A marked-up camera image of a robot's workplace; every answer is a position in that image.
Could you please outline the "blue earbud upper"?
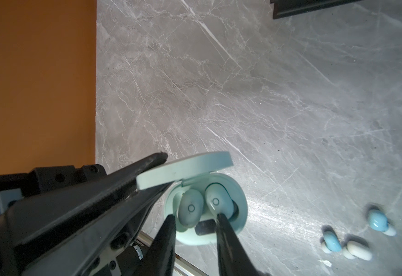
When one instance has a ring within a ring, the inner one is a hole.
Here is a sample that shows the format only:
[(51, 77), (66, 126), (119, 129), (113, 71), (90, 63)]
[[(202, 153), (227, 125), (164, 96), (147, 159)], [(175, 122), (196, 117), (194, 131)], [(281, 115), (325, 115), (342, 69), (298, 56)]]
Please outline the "blue earbud upper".
[(397, 234), (396, 229), (389, 223), (387, 216), (381, 210), (371, 209), (368, 212), (368, 224), (371, 229), (387, 236), (396, 236)]

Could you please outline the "black grey checkerboard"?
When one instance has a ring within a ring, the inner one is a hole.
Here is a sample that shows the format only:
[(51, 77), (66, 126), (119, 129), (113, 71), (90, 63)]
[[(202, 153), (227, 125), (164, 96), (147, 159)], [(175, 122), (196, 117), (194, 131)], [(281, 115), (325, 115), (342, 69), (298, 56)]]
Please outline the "black grey checkerboard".
[(357, 2), (358, 0), (270, 0), (273, 6), (273, 19), (279, 19), (316, 10), (332, 8)]

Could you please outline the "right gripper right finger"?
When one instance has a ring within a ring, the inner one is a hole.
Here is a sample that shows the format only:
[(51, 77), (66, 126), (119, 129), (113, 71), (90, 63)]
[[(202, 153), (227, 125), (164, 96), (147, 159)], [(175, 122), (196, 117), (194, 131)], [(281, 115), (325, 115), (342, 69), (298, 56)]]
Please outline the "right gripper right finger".
[(250, 261), (224, 214), (217, 216), (216, 234), (220, 276), (263, 276)]

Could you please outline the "mint earbud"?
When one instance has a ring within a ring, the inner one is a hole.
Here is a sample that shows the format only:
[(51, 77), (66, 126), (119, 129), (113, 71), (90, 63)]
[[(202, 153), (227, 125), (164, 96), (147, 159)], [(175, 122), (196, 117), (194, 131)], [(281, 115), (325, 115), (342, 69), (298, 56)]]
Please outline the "mint earbud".
[(200, 221), (203, 214), (204, 198), (201, 192), (189, 189), (182, 194), (177, 217), (182, 226), (193, 228)]
[(205, 201), (215, 218), (223, 214), (230, 219), (234, 214), (233, 200), (221, 184), (213, 183), (206, 188)]

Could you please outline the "mint green earbud case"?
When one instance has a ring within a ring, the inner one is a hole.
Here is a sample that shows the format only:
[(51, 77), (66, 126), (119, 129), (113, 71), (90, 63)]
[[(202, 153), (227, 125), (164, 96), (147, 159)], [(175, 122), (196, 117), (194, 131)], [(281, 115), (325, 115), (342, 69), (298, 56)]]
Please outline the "mint green earbud case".
[[(234, 203), (234, 214), (228, 219), (234, 232), (239, 234), (248, 218), (246, 196), (239, 183), (232, 177), (222, 174), (221, 170), (232, 167), (233, 161), (228, 151), (207, 152), (160, 165), (136, 177), (137, 188), (146, 190), (151, 187), (175, 183), (164, 204), (164, 216), (176, 218), (176, 239), (189, 246), (203, 246), (216, 243), (216, 218), (205, 201), (205, 190), (213, 184), (221, 184)], [(204, 198), (203, 214), (193, 228), (182, 226), (177, 217), (182, 194), (189, 189), (201, 192)]]

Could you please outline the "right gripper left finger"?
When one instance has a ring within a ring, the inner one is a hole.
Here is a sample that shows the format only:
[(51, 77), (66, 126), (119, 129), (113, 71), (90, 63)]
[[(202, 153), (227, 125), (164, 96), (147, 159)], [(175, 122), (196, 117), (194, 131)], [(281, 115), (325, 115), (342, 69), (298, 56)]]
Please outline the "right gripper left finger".
[(175, 243), (176, 218), (168, 215), (133, 276), (172, 276)]

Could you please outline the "blue earbud lower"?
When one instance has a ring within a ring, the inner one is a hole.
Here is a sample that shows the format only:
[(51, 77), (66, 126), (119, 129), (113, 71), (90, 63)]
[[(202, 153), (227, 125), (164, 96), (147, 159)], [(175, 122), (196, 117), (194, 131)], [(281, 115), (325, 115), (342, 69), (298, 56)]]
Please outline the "blue earbud lower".
[(334, 232), (325, 231), (323, 233), (323, 241), (321, 242), (321, 249), (326, 254), (337, 253), (342, 251), (342, 246)]

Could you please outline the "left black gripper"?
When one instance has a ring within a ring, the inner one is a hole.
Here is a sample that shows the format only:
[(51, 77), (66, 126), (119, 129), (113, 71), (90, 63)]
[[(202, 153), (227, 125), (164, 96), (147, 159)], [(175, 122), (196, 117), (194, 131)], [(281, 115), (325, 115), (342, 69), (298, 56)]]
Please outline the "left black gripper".
[(171, 186), (136, 192), (136, 177), (167, 158), (154, 153), (110, 175), (98, 164), (0, 175), (0, 272), (82, 275), (120, 230)]

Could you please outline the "white earbud near blue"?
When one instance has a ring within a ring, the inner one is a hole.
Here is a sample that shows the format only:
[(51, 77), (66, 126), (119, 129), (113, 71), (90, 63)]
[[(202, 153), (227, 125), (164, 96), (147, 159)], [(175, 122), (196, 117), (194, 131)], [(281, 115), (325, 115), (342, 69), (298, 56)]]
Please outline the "white earbud near blue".
[(346, 246), (342, 249), (342, 254), (347, 259), (361, 259), (364, 261), (371, 261), (373, 254), (369, 247), (366, 247), (356, 241), (348, 241)]

